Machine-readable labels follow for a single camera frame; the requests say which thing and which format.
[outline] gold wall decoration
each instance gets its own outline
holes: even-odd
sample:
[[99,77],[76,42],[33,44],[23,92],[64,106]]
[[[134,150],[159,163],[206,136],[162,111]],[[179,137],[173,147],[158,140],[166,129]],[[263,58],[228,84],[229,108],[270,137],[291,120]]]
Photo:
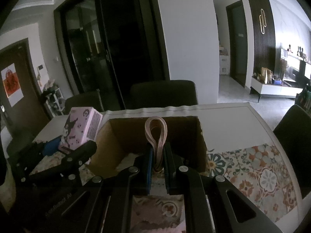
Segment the gold wall decoration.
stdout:
[[267,27],[265,11],[260,10],[261,14],[259,15],[260,30],[262,34],[265,34],[265,27]]

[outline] glass sliding door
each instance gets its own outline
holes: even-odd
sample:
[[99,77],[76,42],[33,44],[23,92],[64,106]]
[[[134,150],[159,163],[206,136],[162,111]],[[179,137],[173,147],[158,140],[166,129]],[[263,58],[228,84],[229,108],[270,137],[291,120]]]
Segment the glass sliding door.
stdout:
[[163,80],[149,0],[101,0],[106,37],[126,108],[133,84]]
[[124,109],[109,55],[99,31],[95,0],[83,0],[65,14],[66,30],[83,92],[100,90],[105,110]]

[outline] black chair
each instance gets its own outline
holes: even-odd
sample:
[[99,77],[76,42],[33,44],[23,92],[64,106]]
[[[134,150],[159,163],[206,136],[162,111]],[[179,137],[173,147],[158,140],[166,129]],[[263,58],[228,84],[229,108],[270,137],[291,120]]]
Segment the black chair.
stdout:
[[12,134],[12,140],[7,146],[7,155],[13,156],[35,139],[35,136],[26,128],[19,128]]
[[131,98],[136,109],[197,105],[197,91],[189,80],[152,81],[134,84]]
[[64,114],[68,115],[72,107],[93,107],[98,112],[104,111],[98,89],[93,92],[82,93],[68,98],[65,101]]
[[293,105],[273,132],[293,166],[304,198],[311,191],[311,177],[307,171],[311,162],[311,117],[301,107]]

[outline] patterned table runner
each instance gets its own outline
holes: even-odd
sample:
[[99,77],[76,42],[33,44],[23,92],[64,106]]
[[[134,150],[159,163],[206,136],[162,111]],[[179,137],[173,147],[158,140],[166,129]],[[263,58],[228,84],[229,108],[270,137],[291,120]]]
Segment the patterned table runner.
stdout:
[[[58,166],[62,163],[62,159],[66,155],[62,152],[55,152],[52,156],[45,156],[38,165],[32,170],[29,174],[35,174],[38,172],[42,172],[54,166]],[[79,167],[79,173],[81,178],[82,186],[85,185],[90,179],[92,179],[95,175],[83,164]]]
[[267,144],[207,153],[207,172],[223,175],[273,222],[297,206],[296,193],[278,149]]

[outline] blue object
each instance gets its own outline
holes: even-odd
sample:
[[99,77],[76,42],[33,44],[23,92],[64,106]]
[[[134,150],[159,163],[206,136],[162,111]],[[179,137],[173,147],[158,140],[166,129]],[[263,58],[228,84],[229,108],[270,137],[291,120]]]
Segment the blue object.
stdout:
[[42,151],[42,155],[52,156],[55,152],[57,152],[60,139],[61,139],[61,136],[56,137],[53,140],[46,142],[44,145],[44,149]]
[[147,168],[147,188],[148,188],[148,194],[150,194],[151,189],[151,179],[152,179],[152,157],[153,157],[153,148],[150,146],[149,149],[149,161],[148,161],[148,168]]
[[282,84],[282,81],[280,81],[280,80],[274,80],[274,83],[273,83],[274,85],[281,85]]

